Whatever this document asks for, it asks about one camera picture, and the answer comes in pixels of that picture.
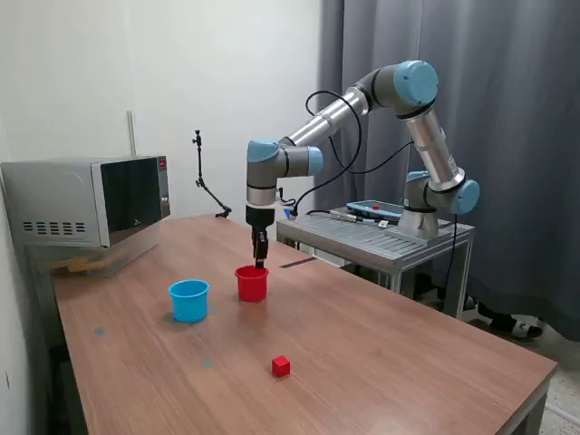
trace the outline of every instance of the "curtain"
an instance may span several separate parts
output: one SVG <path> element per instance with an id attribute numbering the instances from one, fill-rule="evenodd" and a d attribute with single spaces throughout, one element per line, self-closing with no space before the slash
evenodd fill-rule
<path id="1" fill-rule="evenodd" d="M 341 92 L 370 70 L 407 59 L 437 70 L 435 111 L 447 143 L 481 186 L 476 209 L 459 217 L 476 228 L 469 293 L 580 341 L 580 2 L 329 0 L 324 7 L 323 89 Z M 363 124 L 358 170 L 409 138 L 388 110 Z M 336 139 L 350 161 L 356 125 Z M 329 146 L 322 148 L 318 180 L 339 170 Z M 419 168 L 410 150 L 371 174 L 347 174 L 321 189 L 317 207 L 401 203 L 406 172 Z"/>

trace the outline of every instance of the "white wall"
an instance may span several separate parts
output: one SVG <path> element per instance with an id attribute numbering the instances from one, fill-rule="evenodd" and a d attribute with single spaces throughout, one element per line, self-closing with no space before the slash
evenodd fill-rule
<path id="1" fill-rule="evenodd" d="M 0 161 L 10 159 L 0 118 Z M 15 260 L 4 203 L 0 206 L 0 433 L 30 433 L 37 415 L 31 402 L 34 339 L 29 301 Z M 38 397 L 37 404 L 44 402 Z"/>
<path id="2" fill-rule="evenodd" d="M 13 159 L 167 154 L 173 217 L 244 222 L 245 153 L 306 119 L 317 89 L 321 0 L 19 0 L 0 15 L 0 116 Z M 312 179 L 283 180 L 298 196 Z M 301 209 L 312 206 L 312 197 Z"/>
<path id="3" fill-rule="evenodd" d="M 3 2 L 0 114 L 13 159 L 129 154 L 131 86 L 121 0 Z"/>
<path id="4" fill-rule="evenodd" d="M 174 217 L 221 211 L 195 186 L 199 129 L 204 180 L 244 222 L 248 141 L 280 139 L 308 118 L 320 14 L 319 0 L 128 0 L 138 151 L 167 154 Z M 281 185 L 297 196 L 313 179 Z"/>

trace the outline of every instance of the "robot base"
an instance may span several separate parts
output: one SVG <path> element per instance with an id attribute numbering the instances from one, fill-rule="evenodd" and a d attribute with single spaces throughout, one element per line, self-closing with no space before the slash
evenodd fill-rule
<path id="1" fill-rule="evenodd" d="M 405 209 L 397 227 L 402 234 L 410 237 L 431 239 L 439 235 L 439 224 L 435 213 L 421 213 Z"/>

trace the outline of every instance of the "red cube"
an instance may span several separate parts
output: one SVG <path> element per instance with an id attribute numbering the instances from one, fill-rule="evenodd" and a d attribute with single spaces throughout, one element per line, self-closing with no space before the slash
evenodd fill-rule
<path id="1" fill-rule="evenodd" d="M 285 356 L 280 355 L 272 360 L 272 373 L 278 378 L 290 374 L 290 362 Z"/>

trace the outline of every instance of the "robotic arm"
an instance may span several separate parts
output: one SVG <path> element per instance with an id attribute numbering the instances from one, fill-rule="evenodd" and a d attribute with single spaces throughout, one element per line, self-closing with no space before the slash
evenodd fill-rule
<path id="1" fill-rule="evenodd" d="M 360 117 L 391 107 L 397 118 L 407 124 L 426 168 L 407 176 L 399 229 L 411 235 L 437 236 L 435 211 L 469 213 L 479 198 L 479 184 L 467 179 L 465 171 L 456 165 L 433 111 L 438 88 L 439 79 L 431 65 L 407 61 L 370 72 L 343 95 Z M 344 101 L 334 101 L 279 141 L 249 142 L 246 222 L 252 226 L 256 267 L 263 267 L 267 255 L 266 228 L 275 220 L 271 206 L 276 201 L 277 180 L 320 172 L 322 152 L 313 145 L 335 134 L 353 116 Z"/>

